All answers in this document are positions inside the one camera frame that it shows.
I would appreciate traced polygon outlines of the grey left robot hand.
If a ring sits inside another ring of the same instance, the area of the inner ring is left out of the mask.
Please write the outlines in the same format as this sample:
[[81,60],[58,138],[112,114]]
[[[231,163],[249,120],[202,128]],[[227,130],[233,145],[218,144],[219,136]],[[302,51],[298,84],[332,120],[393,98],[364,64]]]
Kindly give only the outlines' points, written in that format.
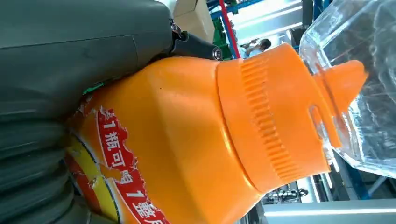
[[3,0],[0,120],[58,117],[86,89],[169,56],[221,59],[156,0]]

